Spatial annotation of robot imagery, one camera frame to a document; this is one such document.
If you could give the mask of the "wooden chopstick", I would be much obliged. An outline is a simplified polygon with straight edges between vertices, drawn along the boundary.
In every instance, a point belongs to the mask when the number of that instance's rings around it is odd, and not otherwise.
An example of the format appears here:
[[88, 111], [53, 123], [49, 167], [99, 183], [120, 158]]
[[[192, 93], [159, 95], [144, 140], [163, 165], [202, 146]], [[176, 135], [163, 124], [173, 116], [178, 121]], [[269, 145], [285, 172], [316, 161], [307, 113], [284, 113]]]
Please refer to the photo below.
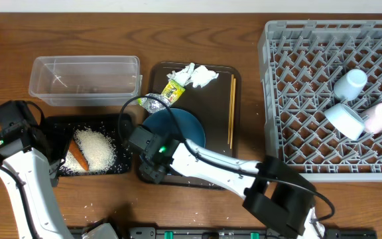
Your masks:
[[229, 147], [233, 147], [233, 127], [234, 127], [234, 115], [235, 115], [235, 91], [236, 91], [236, 78], [232, 81], [232, 92], [231, 92], [231, 127], [230, 127], [230, 141]]
[[232, 92], [232, 81], [235, 78], [234, 74], [231, 75], [231, 88], [230, 88], [230, 99], [229, 99], [229, 127], [228, 127], [228, 145], [230, 141], [230, 127], [231, 127], [231, 92]]

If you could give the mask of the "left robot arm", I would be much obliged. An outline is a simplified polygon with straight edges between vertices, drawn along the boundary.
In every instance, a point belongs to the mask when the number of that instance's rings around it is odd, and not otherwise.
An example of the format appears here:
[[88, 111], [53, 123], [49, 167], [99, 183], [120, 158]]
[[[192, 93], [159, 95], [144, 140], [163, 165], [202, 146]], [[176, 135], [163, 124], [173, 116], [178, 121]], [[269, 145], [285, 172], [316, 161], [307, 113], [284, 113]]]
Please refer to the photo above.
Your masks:
[[120, 238], [107, 219], [69, 229], [53, 188], [72, 139], [68, 129], [53, 129], [35, 119], [32, 102], [0, 105], [0, 178], [7, 189], [19, 238]]

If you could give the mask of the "yellow foil snack wrapper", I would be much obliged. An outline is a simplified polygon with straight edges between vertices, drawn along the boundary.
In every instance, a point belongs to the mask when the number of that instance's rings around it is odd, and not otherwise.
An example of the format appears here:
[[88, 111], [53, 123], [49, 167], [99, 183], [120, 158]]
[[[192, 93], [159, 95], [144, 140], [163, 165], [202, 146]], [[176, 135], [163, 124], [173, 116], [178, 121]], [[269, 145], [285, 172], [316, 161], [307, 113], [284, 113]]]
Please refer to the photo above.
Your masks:
[[171, 107], [181, 95], [185, 88], [174, 80], [169, 80], [161, 94], [149, 93], [143, 98], [137, 100], [138, 104], [147, 110], [150, 114]]

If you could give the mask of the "light blue bowl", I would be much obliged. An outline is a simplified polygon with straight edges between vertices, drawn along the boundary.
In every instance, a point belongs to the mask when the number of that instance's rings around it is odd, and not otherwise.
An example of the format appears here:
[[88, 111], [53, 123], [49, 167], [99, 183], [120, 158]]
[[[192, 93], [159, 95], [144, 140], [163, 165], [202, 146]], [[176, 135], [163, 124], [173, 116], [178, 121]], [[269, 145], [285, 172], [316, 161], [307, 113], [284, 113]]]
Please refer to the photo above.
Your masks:
[[349, 106], [336, 104], [324, 112], [326, 119], [343, 135], [357, 140], [365, 129], [362, 118]]

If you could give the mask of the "light blue cup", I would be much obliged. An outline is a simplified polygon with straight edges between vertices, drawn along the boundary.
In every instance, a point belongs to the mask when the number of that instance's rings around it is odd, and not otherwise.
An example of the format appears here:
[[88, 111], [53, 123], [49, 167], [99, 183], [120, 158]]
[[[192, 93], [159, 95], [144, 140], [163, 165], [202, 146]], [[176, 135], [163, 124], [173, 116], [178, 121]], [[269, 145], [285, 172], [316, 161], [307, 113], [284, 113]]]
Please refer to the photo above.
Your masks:
[[340, 100], [354, 100], [366, 84], [367, 74], [360, 69], [352, 69], [334, 84], [334, 95]]

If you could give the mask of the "dark blue plate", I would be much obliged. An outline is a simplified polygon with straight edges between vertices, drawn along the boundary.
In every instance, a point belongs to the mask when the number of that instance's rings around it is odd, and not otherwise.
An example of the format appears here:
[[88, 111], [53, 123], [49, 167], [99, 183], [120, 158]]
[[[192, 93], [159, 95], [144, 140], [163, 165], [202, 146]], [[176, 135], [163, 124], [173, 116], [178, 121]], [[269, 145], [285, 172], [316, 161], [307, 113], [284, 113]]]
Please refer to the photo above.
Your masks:
[[[200, 147], [206, 146], [206, 135], [200, 121], [191, 113], [178, 108], [171, 108], [171, 111], [177, 120], [180, 130], [186, 139], [191, 139]], [[167, 110], [161, 110], [151, 114], [143, 125], [152, 133], [158, 135], [178, 135], [177, 127]]]

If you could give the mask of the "white tissue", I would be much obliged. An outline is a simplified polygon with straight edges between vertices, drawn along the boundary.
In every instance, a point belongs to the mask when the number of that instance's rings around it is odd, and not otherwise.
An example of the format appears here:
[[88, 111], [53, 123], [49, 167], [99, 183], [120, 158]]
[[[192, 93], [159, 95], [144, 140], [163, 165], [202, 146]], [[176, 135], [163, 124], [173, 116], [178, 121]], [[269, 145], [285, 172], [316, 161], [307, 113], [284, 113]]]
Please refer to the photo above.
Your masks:
[[219, 74], [213, 70], [208, 70], [204, 65], [196, 67], [194, 63], [185, 66], [181, 71], [172, 71], [166, 75], [169, 80], [173, 80], [182, 87], [191, 84], [193, 88], [205, 87], [212, 80], [216, 79]]

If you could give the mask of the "orange carrot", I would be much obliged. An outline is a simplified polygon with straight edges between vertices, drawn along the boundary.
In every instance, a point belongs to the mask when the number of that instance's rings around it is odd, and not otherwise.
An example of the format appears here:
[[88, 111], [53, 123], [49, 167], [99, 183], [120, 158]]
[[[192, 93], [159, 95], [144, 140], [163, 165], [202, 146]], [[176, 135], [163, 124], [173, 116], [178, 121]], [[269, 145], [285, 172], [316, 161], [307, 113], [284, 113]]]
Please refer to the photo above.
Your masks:
[[68, 152], [70, 154], [70, 164], [75, 170], [84, 172], [88, 172], [90, 170], [90, 166], [86, 158], [83, 156], [78, 144], [73, 139], [70, 140]]

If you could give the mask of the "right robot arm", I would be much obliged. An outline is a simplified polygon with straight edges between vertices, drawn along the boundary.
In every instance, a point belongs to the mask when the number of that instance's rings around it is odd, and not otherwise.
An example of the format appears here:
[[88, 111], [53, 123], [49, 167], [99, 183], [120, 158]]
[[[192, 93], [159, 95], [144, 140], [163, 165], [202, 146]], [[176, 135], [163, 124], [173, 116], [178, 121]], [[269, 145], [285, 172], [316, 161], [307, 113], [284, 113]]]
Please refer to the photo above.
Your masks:
[[142, 159], [140, 171], [159, 183], [169, 172], [203, 179], [243, 199], [243, 207], [285, 238], [323, 238], [312, 183], [282, 161], [245, 161], [215, 153], [182, 135], [159, 136], [136, 127], [122, 133], [127, 149]]

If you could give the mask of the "white rice pile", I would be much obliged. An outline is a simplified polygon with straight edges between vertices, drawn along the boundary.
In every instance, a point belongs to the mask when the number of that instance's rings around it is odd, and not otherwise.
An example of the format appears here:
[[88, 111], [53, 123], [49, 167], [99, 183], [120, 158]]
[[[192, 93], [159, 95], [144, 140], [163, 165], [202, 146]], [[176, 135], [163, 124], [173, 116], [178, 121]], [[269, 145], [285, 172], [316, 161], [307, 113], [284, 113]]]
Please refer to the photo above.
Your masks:
[[63, 173], [67, 175], [104, 174], [115, 166], [117, 152], [109, 136], [85, 127], [74, 132], [73, 140], [86, 158], [90, 170], [88, 172], [75, 170], [70, 164], [70, 154], [67, 152], [66, 162], [60, 168]]

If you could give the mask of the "white cup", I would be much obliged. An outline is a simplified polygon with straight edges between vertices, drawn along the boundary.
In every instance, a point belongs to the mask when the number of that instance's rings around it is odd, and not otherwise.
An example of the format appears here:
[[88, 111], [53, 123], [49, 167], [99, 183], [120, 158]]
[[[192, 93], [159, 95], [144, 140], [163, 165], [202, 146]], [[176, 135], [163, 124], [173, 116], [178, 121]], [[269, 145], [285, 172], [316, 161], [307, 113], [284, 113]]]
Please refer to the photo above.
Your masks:
[[382, 131], [382, 103], [365, 110], [361, 117], [364, 118], [365, 132], [376, 134]]

